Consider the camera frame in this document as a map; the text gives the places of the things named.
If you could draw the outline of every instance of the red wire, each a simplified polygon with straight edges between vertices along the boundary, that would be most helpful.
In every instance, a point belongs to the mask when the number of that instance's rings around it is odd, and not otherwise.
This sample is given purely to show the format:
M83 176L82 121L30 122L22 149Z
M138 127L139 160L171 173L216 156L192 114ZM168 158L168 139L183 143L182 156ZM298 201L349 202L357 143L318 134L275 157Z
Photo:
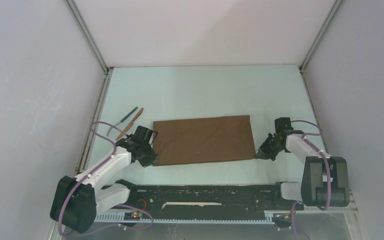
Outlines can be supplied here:
M142 201L143 202L143 208L142 210L145 210L147 208L147 201L145 201L145 199L141 198L139 200L137 200L138 202Z

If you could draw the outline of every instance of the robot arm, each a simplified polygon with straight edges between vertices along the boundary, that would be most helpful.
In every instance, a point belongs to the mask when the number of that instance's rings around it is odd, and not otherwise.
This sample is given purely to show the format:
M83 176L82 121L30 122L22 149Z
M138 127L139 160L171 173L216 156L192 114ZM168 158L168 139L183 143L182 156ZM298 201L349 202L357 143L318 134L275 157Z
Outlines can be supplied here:
M106 189L102 189L102 187L112 176L130 163L138 161L143 167L147 167L157 162L158 155L149 143L152 134L152 130L138 126L134 134L115 143L114 154L111 151L94 166L75 177L61 178L50 211L51 219L58 221L67 195L79 183L78 181L86 176L87 178L81 182L68 201L62 224L79 233L84 233L91 227L97 215L118 204L125 203L130 193L126 186L115 183Z
M302 138L304 132L294 130L289 117L274 121L276 133L268 134L259 147L256 159L274 161L279 152L294 154L303 164L302 182L282 182L282 198L303 202L307 206L324 206L327 202L327 181L331 181L331 207L346 207L350 202L347 162L342 157L323 153L329 164L330 179L324 179L326 167L322 156Z

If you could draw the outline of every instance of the brown cloth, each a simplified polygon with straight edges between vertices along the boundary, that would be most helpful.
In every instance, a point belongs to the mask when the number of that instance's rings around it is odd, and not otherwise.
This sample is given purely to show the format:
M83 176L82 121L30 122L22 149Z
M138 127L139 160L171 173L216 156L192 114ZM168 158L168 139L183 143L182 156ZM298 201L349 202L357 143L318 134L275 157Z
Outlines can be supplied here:
M156 166L253 159L250 116L154 121Z

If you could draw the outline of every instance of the light blue table surface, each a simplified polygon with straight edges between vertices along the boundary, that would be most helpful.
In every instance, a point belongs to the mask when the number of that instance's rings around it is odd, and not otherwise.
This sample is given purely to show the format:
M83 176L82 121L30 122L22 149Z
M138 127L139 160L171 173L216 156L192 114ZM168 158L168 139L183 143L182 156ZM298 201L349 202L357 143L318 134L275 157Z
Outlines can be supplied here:
M274 120L315 122L300 72L296 65L119 67L113 70L100 120L118 123L134 107L144 108L130 132L138 125L153 127L154 121L250 115L255 149ZM132 117L120 125L123 129ZM295 129L315 132L312 126L293 123ZM98 132L106 134L108 126ZM115 139L119 132L109 135ZM310 139L319 148L320 137ZM89 166L101 160L111 145L95 138ZM300 182L304 165L292 154L281 152L275 161L251 159L143 168L138 162L117 173L109 182L124 179L134 184L246 185L277 181Z

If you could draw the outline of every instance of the white wall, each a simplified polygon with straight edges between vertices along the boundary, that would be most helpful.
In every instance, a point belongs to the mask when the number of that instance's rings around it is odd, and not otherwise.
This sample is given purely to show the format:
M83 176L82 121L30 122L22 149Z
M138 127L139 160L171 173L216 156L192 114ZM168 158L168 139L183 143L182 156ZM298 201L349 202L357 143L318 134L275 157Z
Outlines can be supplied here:
M0 240L48 234L102 78L62 0L0 0Z
M334 0L76 0L111 67L303 61Z
M305 73L369 237L384 239L384 1L346 0Z

